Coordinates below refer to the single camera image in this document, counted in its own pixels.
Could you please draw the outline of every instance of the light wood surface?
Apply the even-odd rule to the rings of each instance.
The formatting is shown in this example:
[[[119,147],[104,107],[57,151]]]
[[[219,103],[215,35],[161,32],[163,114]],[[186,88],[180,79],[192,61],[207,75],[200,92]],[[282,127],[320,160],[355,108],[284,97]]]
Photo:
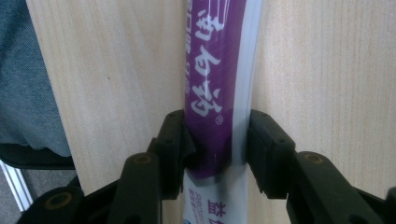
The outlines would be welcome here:
[[[182,108],[185,2],[27,0],[86,193]],[[253,108],[352,185],[396,186],[396,2],[264,1]],[[180,202],[167,202],[177,223]],[[250,177],[249,223],[288,223]]]

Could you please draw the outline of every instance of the toothpaste tube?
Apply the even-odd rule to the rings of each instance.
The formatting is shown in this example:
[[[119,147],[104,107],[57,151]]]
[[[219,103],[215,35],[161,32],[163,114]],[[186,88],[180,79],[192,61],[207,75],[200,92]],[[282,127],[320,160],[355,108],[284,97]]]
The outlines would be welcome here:
[[[188,0],[185,224],[248,223],[245,159],[262,0]]]

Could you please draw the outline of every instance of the gray fabric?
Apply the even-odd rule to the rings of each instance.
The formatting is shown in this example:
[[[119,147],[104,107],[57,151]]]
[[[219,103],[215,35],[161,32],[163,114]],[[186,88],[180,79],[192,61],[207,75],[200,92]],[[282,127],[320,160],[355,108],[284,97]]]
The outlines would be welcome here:
[[[25,0],[0,1],[0,143],[70,156]]]

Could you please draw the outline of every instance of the wooden board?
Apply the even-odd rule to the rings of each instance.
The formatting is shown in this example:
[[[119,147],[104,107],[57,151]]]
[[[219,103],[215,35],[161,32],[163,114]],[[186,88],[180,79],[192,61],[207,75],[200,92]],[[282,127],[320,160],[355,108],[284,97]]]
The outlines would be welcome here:
[[[182,108],[185,2],[27,0],[86,193],[120,176],[163,117]],[[396,186],[396,3],[264,1],[253,108],[297,150],[316,151],[352,185]],[[259,197],[249,223],[288,223],[284,202]],[[166,203],[177,223],[180,202]]]

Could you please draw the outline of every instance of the black chair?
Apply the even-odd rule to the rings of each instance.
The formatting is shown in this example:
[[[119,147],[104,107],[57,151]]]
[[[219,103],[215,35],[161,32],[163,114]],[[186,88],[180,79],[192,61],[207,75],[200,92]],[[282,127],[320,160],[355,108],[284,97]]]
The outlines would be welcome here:
[[[62,157],[50,149],[34,150],[15,144],[0,144],[0,160],[5,164],[28,170],[75,170],[72,157]]]
[[[33,203],[22,170],[75,170],[72,157],[62,157],[48,148],[34,150],[15,144],[0,144],[0,165],[21,212]],[[69,186],[80,187],[76,176]]]

